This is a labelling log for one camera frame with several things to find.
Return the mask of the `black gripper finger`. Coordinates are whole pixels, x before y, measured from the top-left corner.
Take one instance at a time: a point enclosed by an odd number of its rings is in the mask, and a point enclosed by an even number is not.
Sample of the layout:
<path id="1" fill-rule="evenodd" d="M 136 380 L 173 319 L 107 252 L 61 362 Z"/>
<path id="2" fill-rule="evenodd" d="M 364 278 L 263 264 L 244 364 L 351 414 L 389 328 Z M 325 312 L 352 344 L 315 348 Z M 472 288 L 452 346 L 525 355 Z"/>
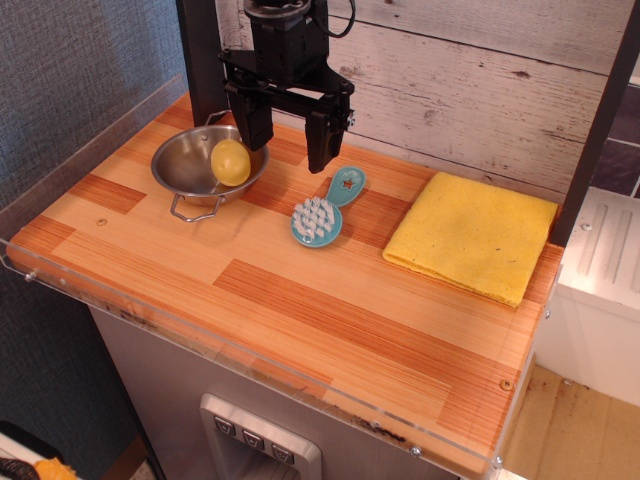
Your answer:
<path id="1" fill-rule="evenodd" d="M 343 134 L 339 121 L 328 114 L 313 112 L 306 118 L 307 157 L 312 174 L 322 172 L 340 154 Z"/>
<path id="2" fill-rule="evenodd" d="M 259 98 L 229 93 L 229 105 L 243 143 L 257 151 L 273 137 L 272 108 Z"/>

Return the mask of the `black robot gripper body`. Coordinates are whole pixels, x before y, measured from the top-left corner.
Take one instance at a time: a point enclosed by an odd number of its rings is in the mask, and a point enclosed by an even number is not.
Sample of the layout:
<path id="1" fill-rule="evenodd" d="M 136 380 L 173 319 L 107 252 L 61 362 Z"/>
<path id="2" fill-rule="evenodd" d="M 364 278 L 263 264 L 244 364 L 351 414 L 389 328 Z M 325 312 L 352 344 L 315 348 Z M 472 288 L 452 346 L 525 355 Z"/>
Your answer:
<path id="1" fill-rule="evenodd" d="M 356 3 L 350 3 L 350 18 L 340 32 L 330 29 L 326 1 L 245 1 L 243 9 L 253 48 L 220 54 L 227 93 L 259 98 L 272 110 L 299 117 L 328 114 L 348 129 L 354 86 L 329 67 L 328 57 L 330 40 L 352 30 Z"/>

